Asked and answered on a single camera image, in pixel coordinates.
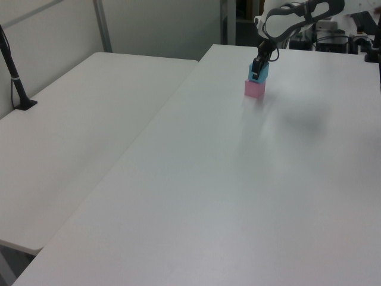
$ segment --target black stand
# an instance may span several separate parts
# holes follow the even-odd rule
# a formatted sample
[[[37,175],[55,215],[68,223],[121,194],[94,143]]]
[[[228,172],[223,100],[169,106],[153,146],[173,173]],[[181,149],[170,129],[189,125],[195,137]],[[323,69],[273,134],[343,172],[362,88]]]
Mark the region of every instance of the black stand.
[[[7,40],[5,38],[5,34],[1,25],[0,25],[0,49],[4,57],[5,63],[7,64],[8,70],[11,73],[12,81],[14,83],[14,86],[16,87],[18,96],[20,97],[20,105],[16,106],[15,109],[28,110],[30,107],[36,105],[37,101],[30,100],[26,96],[23,84],[21,83],[21,79],[17,73],[16,66],[14,65],[14,62],[11,56],[11,51],[7,44]]]
[[[380,44],[381,44],[381,17],[377,25],[377,30],[374,35],[374,42],[365,56],[367,63],[379,63],[380,62]]]

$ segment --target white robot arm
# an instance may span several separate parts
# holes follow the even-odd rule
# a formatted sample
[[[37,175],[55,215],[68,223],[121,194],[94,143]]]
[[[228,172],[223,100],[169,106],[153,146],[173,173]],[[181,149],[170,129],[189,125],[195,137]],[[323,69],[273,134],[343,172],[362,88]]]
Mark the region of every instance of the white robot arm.
[[[264,13],[257,23],[262,43],[258,47],[258,57],[253,61],[253,79],[259,78],[277,43],[324,18],[371,11],[379,6],[381,0],[266,0]]]

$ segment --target blue block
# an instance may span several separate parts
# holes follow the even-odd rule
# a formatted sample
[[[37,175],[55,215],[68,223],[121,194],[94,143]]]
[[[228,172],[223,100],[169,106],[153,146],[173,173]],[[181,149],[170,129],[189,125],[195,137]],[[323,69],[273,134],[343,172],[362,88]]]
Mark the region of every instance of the blue block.
[[[255,80],[252,78],[252,76],[254,74],[251,71],[251,69],[252,69],[252,63],[251,63],[250,68],[249,68],[249,80],[251,82],[264,83],[267,79],[267,76],[268,76],[268,67],[269,67],[269,63],[266,63],[261,70],[260,78],[258,80]]]

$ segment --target white table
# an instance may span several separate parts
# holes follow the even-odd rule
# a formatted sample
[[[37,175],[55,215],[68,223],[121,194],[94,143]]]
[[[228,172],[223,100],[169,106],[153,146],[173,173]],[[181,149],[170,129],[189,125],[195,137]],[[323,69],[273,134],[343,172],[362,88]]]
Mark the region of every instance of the white table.
[[[0,244],[36,254],[196,61],[97,53],[0,120]]]
[[[378,65],[281,51],[261,102],[256,53],[213,46],[15,286],[378,286]]]

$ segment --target stacked blocks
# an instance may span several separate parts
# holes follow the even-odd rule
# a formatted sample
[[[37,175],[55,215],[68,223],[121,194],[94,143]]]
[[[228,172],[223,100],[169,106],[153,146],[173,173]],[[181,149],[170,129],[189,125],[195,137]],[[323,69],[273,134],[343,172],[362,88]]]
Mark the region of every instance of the stacked blocks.
[[[249,68],[249,79],[245,81],[245,95],[248,97],[253,98],[262,98],[264,95],[265,87],[266,87],[266,79],[268,76],[268,67],[269,64],[266,63],[266,65],[262,68],[261,74],[258,80],[255,80],[252,78],[253,72],[252,64],[250,64]]]

